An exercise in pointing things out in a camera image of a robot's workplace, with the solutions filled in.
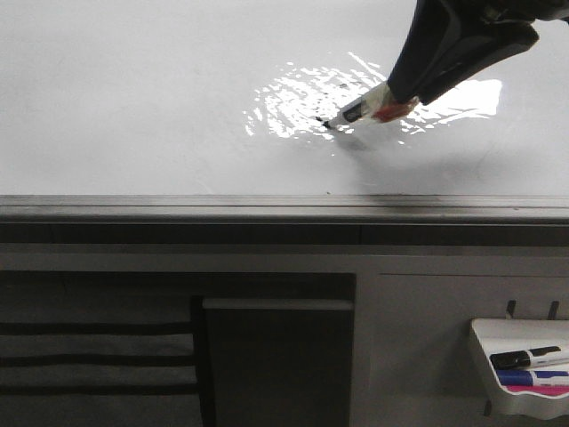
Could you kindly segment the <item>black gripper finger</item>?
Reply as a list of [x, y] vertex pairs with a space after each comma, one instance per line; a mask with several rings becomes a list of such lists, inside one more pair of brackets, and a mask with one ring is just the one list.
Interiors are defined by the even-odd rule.
[[464, 24], [439, 45], [415, 96], [428, 105], [483, 69], [528, 51], [538, 40], [529, 24]]
[[465, 1], [419, 1], [388, 86], [398, 102], [432, 102], [471, 76]]

